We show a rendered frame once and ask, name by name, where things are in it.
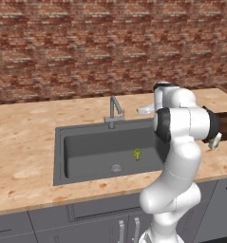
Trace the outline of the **grey drawer front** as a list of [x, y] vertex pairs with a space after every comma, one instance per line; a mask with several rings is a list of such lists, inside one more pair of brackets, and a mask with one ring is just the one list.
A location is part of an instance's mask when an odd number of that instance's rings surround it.
[[0, 243], [37, 243], [27, 212], [0, 215]]

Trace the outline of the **grey false drawer panel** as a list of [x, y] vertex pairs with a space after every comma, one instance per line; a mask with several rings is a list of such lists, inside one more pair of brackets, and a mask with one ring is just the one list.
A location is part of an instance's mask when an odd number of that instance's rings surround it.
[[88, 216], [121, 212], [125, 210], [139, 210], [140, 208], [138, 194], [107, 197], [67, 205], [67, 221], [73, 222]]

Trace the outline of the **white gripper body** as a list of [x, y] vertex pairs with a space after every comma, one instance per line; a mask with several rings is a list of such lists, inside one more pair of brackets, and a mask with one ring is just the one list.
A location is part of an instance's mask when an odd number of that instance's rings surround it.
[[154, 111], [155, 111], [155, 107], [153, 104], [142, 106], [137, 109], [139, 115], [148, 115], [153, 113]]

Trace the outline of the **grey cupboard door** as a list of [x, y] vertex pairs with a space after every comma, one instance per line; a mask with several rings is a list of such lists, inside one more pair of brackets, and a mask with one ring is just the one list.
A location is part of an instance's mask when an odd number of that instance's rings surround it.
[[152, 222], [152, 215], [145, 213], [134, 213], [129, 216], [128, 220], [128, 232], [127, 232], [127, 243], [134, 243], [134, 232], [135, 232], [135, 220], [134, 218], [138, 217], [140, 220], [140, 233], [139, 239], [142, 234], [149, 228], [150, 223]]
[[38, 243], [118, 243], [119, 221], [124, 221], [126, 242], [128, 216], [113, 216], [80, 222], [71, 226], [36, 232]]

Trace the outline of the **grey sink faucet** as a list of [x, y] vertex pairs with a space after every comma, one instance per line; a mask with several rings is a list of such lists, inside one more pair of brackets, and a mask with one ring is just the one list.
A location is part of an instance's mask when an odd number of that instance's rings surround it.
[[[118, 117], [114, 115], [114, 109], [117, 109]], [[124, 120], [124, 110], [121, 108], [118, 100], [114, 95], [110, 97], [110, 115], [104, 118], [104, 122], [108, 124], [109, 129], [115, 128], [115, 122], [121, 122]]]

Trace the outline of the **grey dishwasher front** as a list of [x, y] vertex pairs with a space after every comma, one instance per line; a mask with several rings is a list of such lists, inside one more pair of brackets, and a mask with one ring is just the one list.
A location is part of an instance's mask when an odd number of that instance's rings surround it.
[[212, 194], [194, 243], [227, 243], [227, 178], [220, 179]]

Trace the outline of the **green broccoli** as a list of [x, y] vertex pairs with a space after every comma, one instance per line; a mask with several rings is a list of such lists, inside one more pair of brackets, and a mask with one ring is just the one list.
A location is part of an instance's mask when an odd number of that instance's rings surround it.
[[132, 155], [135, 157], [136, 161], [140, 160], [141, 154], [142, 154], [142, 150], [140, 148], [135, 148], [132, 152]]

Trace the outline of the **dark grey sink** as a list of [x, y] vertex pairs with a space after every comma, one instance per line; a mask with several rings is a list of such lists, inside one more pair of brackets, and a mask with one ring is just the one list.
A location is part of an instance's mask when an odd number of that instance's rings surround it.
[[[132, 152], [140, 148], [136, 161]], [[169, 145], [155, 134], [151, 118], [55, 129], [53, 183], [63, 185], [159, 171]]]

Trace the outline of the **white green vegetable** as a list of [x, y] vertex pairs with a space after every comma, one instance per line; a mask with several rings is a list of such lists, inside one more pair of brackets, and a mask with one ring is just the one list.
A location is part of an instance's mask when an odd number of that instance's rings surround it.
[[209, 148], [215, 150], [221, 140], [222, 134], [218, 132], [214, 137], [209, 140]]

